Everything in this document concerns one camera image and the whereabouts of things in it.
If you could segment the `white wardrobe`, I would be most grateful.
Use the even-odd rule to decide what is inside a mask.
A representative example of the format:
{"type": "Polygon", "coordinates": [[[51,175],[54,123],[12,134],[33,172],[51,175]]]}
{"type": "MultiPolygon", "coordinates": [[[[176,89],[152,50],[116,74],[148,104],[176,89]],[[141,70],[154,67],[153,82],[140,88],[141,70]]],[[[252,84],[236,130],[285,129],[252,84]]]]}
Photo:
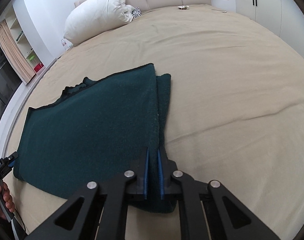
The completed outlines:
{"type": "Polygon", "coordinates": [[[235,0],[247,16],[290,45],[304,59],[304,15],[294,0],[235,0]]]}

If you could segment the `dark green knit sweater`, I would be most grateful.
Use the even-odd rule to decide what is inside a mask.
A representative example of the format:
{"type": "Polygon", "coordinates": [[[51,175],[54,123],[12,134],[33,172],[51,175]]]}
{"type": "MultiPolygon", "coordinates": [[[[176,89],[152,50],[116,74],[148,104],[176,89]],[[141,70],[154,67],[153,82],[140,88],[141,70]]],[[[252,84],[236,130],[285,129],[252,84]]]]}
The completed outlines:
{"type": "Polygon", "coordinates": [[[158,76],[151,63],[66,87],[54,103],[29,108],[14,176],[66,199],[89,181],[102,183],[129,169],[147,147],[147,194],[131,204],[173,212],[176,202],[160,194],[157,160],[170,93],[171,76],[158,76]]]}

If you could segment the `beige curtain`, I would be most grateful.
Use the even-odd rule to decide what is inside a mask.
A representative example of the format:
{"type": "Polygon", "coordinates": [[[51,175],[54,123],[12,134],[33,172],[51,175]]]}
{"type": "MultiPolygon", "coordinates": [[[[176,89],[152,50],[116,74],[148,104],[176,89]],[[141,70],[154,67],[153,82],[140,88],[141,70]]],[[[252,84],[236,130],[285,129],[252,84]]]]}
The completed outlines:
{"type": "Polygon", "coordinates": [[[36,72],[28,64],[16,45],[6,20],[0,22],[0,47],[23,83],[28,84],[33,79],[36,72]]]}

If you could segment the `beige bed sheet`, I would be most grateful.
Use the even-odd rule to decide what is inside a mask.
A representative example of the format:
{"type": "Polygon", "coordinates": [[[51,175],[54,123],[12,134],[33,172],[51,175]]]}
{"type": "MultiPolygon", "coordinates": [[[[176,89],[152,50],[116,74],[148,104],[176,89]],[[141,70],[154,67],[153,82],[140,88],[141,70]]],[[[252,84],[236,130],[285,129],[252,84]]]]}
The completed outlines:
{"type": "Polygon", "coordinates": [[[165,148],[197,180],[219,180],[281,239],[304,226],[304,59],[249,18],[209,5],[165,7],[66,52],[39,81],[27,110],[53,103],[84,77],[153,63],[171,75],[165,148]]]}

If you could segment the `small item on bed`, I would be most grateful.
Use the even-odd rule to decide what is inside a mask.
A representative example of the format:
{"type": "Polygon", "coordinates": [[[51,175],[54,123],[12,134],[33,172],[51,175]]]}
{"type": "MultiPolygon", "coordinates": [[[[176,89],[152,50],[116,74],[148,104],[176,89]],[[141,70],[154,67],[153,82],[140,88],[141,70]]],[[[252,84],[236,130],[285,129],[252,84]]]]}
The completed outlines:
{"type": "Polygon", "coordinates": [[[181,5],[181,6],[178,6],[178,9],[179,10],[188,10],[189,6],[188,5],[181,5]]]}

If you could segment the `white pillow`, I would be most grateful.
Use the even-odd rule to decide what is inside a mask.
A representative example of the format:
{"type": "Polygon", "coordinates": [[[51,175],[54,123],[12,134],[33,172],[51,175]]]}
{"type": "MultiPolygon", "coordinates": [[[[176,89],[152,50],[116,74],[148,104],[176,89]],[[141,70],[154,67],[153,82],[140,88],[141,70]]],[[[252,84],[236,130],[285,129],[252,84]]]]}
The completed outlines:
{"type": "Polygon", "coordinates": [[[86,0],[68,15],[64,38],[76,46],[105,31],[131,23],[134,10],[135,7],[126,0],[86,0]]]}

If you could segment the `dark window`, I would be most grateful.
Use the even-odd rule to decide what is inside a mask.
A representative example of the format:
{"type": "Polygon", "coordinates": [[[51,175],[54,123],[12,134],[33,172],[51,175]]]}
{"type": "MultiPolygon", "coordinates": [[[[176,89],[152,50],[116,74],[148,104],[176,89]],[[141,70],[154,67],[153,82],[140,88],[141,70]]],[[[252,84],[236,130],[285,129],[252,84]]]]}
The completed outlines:
{"type": "Polygon", "coordinates": [[[0,47],[0,119],[12,96],[22,84],[0,47]]]}

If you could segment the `red box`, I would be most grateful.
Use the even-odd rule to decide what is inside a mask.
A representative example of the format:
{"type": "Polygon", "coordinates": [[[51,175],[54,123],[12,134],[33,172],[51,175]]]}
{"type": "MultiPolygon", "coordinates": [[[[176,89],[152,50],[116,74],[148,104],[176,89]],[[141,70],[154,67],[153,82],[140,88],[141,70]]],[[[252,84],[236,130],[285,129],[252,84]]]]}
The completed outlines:
{"type": "Polygon", "coordinates": [[[38,64],[35,65],[34,71],[37,73],[37,72],[39,72],[43,67],[44,67],[44,64],[43,64],[42,62],[39,62],[38,64]]]}

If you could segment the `striped black white cloth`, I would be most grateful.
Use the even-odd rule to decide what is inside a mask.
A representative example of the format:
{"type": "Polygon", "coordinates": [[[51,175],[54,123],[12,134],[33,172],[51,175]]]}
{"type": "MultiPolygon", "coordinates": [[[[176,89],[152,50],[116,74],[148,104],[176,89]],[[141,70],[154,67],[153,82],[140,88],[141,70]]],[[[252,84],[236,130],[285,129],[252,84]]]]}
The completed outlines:
{"type": "Polygon", "coordinates": [[[132,15],[132,18],[138,18],[138,17],[141,17],[142,15],[142,12],[141,12],[141,9],[140,7],[136,7],[132,10],[131,12],[131,15],[132,15]]]}

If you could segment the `white wall shelf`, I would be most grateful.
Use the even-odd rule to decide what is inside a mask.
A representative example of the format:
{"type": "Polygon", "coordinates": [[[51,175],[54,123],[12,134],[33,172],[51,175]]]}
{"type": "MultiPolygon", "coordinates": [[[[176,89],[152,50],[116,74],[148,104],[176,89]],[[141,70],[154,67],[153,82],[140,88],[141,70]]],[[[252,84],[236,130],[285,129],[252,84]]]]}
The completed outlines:
{"type": "MultiPolygon", "coordinates": [[[[37,56],[36,52],[32,48],[32,45],[28,41],[25,32],[23,31],[16,16],[13,5],[10,5],[10,8],[7,10],[7,13],[5,14],[5,20],[19,51],[25,58],[26,62],[34,70],[35,65],[42,61],[37,56]]],[[[39,72],[35,73],[39,75],[43,71],[43,69],[44,67],[39,72]]]]}

